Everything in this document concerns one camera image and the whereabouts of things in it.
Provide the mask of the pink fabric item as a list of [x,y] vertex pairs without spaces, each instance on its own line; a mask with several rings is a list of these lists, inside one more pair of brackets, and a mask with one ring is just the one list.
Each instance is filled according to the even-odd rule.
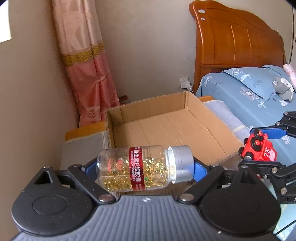
[[296,90],[296,71],[290,64],[284,64],[283,69],[287,73],[287,75],[290,77],[292,86],[294,90]]

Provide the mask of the open cardboard box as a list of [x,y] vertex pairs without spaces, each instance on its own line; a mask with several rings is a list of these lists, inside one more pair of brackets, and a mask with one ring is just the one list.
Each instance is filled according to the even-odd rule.
[[189,92],[162,95],[106,111],[112,148],[188,145],[206,165],[236,170],[242,143],[207,106]]

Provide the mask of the red toy train car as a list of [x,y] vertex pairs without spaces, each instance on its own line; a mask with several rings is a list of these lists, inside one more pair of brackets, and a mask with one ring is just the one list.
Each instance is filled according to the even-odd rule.
[[255,128],[248,138],[243,141],[244,147],[239,148],[238,154],[243,160],[275,162],[277,152],[268,140],[268,134]]

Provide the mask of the dark red object behind curtain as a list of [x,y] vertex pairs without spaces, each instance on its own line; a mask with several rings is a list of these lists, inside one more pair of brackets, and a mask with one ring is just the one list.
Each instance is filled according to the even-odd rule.
[[118,99],[119,99],[120,104],[125,104],[128,100],[128,97],[126,95],[123,95],[123,96],[119,97]]

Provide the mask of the blue floral pillow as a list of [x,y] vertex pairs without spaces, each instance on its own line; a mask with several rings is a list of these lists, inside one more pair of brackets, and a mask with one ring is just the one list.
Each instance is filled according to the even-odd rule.
[[264,65],[262,67],[231,68],[223,71],[237,79],[257,96],[268,100],[275,93],[273,82],[276,77],[285,78],[290,84],[290,77],[282,67]]

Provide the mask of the white wall charger plug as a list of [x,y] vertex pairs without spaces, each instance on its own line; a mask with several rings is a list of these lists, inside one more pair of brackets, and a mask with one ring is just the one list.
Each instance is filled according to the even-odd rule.
[[191,86],[191,83],[189,81],[189,77],[181,77],[180,78],[180,87],[182,89],[186,89],[188,91],[192,91],[192,86]]

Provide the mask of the grey checked table mat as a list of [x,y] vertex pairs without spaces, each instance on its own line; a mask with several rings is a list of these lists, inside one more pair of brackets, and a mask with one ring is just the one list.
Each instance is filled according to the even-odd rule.
[[[223,101],[215,100],[211,96],[200,97],[199,100],[215,113],[241,142],[249,136],[253,127],[243,124]],[[108,147],[104,122],[71,130],[65,135],[60,169],[65,170],[74,164],[84,165]]]

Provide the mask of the blue floral bed sheet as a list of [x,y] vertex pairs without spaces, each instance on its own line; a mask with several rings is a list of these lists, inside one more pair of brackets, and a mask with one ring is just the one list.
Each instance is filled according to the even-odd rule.
[[201,78],[196,96],[207,95],[223,101],[247,127],[274,125],[283,117],[285,111],[295,110],[295,98],[292,101],[282,100],[275,92],[271,98],[264,100],[223,71],[209,73]]

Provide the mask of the clear capsule bottle silver cap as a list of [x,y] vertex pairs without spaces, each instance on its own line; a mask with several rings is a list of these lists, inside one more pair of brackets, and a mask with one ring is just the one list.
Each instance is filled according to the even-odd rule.
[[193,180],[194,157],[189,146],[105,149],[97,157],[97,176],[109,192],[164,189]]

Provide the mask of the wooden bed headboard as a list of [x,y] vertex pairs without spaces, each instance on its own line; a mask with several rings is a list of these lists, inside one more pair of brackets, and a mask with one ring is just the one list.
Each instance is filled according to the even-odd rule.
[[193,1],[189,11],[197,25],[193,92],[208,73],[286,62],[282,37],[258,16],[216,1]]

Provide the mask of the pink patterned curtain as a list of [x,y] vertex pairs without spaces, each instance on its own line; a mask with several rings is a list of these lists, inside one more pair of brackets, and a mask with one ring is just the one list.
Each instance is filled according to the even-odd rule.
[[119,105],[94,1],[53,1],[59,46],[79,111],[79,126],[103,121]]

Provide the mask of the grey plush toy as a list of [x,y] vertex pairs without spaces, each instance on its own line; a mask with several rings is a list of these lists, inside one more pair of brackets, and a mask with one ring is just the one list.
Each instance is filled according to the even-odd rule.
[[273,81],[273,87],[282,100],[292,101],[294,88],[285,78],[276,77]]

